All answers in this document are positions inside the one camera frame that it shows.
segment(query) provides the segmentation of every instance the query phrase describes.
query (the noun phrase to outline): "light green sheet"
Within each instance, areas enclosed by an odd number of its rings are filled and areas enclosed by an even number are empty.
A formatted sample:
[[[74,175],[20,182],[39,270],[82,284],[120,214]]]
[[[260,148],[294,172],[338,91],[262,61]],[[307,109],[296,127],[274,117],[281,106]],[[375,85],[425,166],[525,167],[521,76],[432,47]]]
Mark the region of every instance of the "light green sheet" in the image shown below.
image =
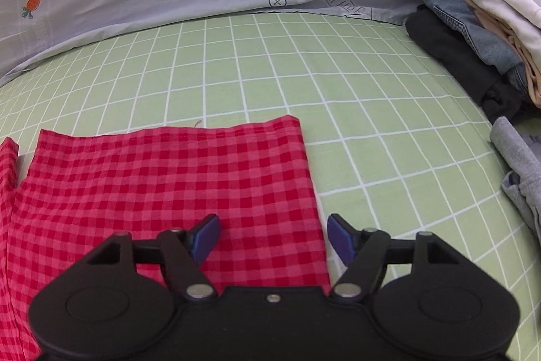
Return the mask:
[[[500,190],[507,166],[490,124],[403,28],[299,13],[163,26],[52,58],[0,89],[0,112],[21,176],[40,129],[92,136],[295,115],[321,221],[339,212],[395,238],[434,231],[513,292],[510,355],[539,360],[537,245]],[[330,250],[329,270],[342,270]]]

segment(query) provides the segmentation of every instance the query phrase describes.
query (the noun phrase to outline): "red gingham cloth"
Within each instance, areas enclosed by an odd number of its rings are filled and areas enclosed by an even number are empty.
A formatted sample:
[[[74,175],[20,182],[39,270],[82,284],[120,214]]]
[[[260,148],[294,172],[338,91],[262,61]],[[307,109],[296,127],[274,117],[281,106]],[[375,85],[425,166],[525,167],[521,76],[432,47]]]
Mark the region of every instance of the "red gingham cloth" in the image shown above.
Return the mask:
[[[17,150],[9,138],[0,146],[2,360],[38,355],[26,321],[32,297],[116,231],[148,239],[216,213],[222,233],[202,269],[218,289],[329,289],[305,146],[292,116],[93,138],[42,130],[15,189]],[[157,268],[140,272],[161,280]]]

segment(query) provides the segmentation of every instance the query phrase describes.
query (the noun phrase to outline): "carrot print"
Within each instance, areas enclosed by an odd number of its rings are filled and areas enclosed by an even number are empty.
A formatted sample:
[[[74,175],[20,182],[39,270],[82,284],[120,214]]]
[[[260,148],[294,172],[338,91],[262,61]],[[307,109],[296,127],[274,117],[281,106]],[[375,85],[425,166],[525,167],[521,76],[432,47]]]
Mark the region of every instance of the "carrot print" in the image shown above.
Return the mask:
[[[26,3],[26,7],[23,7],[23,14],[21,15],[22,18],[25,18],[28,16],[29,19],[33,19],[32,11],[34,11],[37,7],[40,6],[41,0],[28,0]]]

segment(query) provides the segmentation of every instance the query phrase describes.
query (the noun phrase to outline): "blue denim fabric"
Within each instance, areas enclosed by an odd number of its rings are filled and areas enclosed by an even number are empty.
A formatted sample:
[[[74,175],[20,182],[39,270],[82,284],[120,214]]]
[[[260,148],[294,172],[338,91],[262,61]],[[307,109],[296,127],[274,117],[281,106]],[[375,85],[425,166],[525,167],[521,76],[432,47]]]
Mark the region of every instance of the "blue denim fabric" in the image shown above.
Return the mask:
[[[464,36],[467,44],[487,65],[495,66],[518,89],[523,98],[528,97],[524,63],[515,50],[492,31],[485,29],[472,9],[463,0],[423,0],[449,28]]]

